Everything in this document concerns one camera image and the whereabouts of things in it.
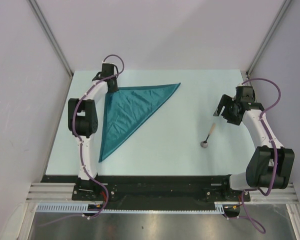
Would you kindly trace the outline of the teal satin napkin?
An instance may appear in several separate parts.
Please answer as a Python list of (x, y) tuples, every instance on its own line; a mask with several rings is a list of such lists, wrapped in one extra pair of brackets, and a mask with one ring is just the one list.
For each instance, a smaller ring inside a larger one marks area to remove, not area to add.
[(120, 87), (105, 96), (101, 163), (128, 140), (180, 87), (180, 83)]

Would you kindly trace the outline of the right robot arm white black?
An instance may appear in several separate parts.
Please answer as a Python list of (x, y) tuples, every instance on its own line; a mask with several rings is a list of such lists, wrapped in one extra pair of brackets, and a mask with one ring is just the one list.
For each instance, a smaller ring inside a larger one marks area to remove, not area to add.
[(220, 188), (221, 196), (232, 201), (239, 191), (256, 189), (267, 196), (274, 189), (285, 189), (295, 160), (291, 148), (285, 148), (276, 138), (263, 105), (256, 102), (251, 86), (239, 85), (234, 97), (224, 94), (213, 114), (222, 116), (228, 123), (248, 129), (255, 151), (245, 172), (232, 174), (229, 183)]

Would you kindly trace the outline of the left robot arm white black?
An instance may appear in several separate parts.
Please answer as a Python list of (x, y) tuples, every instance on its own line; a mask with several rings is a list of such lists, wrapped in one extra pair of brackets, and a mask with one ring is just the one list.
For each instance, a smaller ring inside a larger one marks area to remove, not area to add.
[(95, 160), (94, 139), (99, 121), (96, 104), (107, 93), (118, 91), (118, 67), (103, 62), (101, 71), (92, 79), (91, 86), (80, 98), (68, 100), (68, 129), (74, 135), (78, 149), (80, 170), (78, 178), (89, 181), (98, 174)]

